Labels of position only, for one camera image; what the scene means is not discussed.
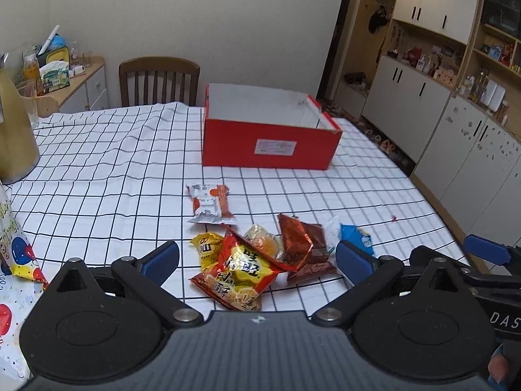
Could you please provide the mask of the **blue snack packet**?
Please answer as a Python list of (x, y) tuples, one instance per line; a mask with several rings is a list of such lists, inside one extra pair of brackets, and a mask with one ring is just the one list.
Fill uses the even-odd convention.
[(342, 241), (347, 241), (363, 252), (374, 255), (371, 235), (360, 227), (342, 224), (340, 226), (340, 235)]

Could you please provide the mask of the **brown Oreo snack bag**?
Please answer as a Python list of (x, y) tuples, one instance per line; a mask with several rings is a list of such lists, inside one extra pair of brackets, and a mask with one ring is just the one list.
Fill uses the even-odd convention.
[(284, 246), (284, 263), (292, 267), (288, 283), (297, 283), (324, 274), (333, 274), (332, 261), (323, 227), (318, 223), (304, 223), (285, 214), (278, 215)]

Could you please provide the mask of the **small yellow snack packet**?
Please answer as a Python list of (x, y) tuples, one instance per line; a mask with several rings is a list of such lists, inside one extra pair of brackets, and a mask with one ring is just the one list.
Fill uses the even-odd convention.
[(204, 232), (190, 241), (190, 244), (196, 248), (199, 254), (202, 270), (216, 264), (222, 249), (223, 239), (223, 236), (215, 232)]

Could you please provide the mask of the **orange white snack packet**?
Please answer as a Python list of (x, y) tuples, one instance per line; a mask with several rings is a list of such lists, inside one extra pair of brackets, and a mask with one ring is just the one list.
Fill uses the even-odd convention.
[(225, 184), (192, 184), (186, 187), (192, 204), (190, 223), (235, 225)]

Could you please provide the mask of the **yellow red snack bag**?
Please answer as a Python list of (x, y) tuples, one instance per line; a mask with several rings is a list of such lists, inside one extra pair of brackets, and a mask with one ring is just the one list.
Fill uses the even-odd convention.
[(228, 230), (216, 264), (202, 270), (191, 282), (219, 304), (235, 311), (259, 311), (261, 294), (291, 266), (264, 254), (244, 235)]

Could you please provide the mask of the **clear orange pastry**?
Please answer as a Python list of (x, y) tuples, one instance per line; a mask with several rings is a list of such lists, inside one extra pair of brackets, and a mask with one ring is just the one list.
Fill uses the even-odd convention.
[(264, 254), (277, 260), (284, 259), (282, 238), (267, 231), (259, 224), (253, 224), (244, 235), (245, 240)]

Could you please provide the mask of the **white plastic snack packet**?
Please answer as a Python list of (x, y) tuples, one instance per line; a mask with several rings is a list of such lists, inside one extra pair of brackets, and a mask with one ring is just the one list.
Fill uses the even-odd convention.
[(336, 250), (337, 244), (341, 240), (341, 223), (337, 216), (332, 216), (326, 223), (322, 224), (322, 230), (326, 241), (329, 254)]

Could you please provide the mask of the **white black grid tablecloth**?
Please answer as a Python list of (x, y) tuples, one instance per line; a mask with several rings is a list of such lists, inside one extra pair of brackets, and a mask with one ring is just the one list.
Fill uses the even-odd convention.
[(329, 168), (310, 170), (205, 167), (202, 121), (202, 109), (178, 103), (41, 120), (38, 164), (5, 191), (44, 275), (54, 277), (69, 258), (99, 267), (174, 240), (180, 265), (164, 288), (209, 314), (217, 305), (191, 282), (201, 263), (190, 244), (207, 226), (189, 222), (186, 191), (205, 182), (229, 188), (240, 232), (253, 224), (278, 232), (279, 214), (322, 224), (337, 216), (369, 233), (377, 255), (407, 260), (425, 245), (463, 259), (412, 181), (352, 123), (338, 121), (342, 138)]

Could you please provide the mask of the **red cardboard box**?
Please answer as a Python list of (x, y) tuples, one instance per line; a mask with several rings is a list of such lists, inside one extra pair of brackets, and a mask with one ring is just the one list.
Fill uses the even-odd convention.
[(342, 138), (310, 94), (210, 83), (204, 106), (205, 167), (325, 170)]

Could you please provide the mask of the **dark wooden chair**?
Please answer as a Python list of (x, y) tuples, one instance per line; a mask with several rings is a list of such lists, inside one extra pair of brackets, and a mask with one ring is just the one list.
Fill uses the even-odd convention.
[(137, 57), (118, 67), (121, 105), (181, 102), (195, 106), (201, 68), (180, 57)]

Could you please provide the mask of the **clear drinking glass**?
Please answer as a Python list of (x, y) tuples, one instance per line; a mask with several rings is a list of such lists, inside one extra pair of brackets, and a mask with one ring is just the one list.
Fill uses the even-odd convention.
[(36, 102), (36, 85), (34, 80), (25, 80), (17, 85), (17, 90), (22, 98), (33, 129), (39, 125), (38, 108)]

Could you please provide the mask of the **green tissue box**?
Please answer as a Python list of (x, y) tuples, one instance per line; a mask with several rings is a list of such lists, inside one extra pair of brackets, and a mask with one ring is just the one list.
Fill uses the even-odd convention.
[(70, 85), (69, 63), (66, 61), (51, 61), (40, 68), (40, 75), (45, 94)]

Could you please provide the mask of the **orange juice bottle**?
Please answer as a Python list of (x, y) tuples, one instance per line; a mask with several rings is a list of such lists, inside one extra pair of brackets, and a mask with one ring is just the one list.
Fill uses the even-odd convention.
[(36, 94), (42, 96), (45, 94), (44, 86), (41, 81), (40, 66), (38, 58), (34, 50), (28, 50), (23, 53), (23, 74), (26, 80), (32, 80), (35, 83)]

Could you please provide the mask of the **black hanging bag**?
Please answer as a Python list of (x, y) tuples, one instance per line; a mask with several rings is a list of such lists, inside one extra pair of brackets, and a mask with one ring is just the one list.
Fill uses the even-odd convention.
[(384, 5), (381, 5), (370, 17), (368, 21), (368, 32), (376, 34), (381, 28), (389, 23), (388, 12)]

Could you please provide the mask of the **white wooden wall cabinet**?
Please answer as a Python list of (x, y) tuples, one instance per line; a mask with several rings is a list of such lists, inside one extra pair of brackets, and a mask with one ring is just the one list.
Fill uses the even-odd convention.
[(519, 244), (520, 0), (347, 0), (341, 19), (326, 98), (457, 237)]

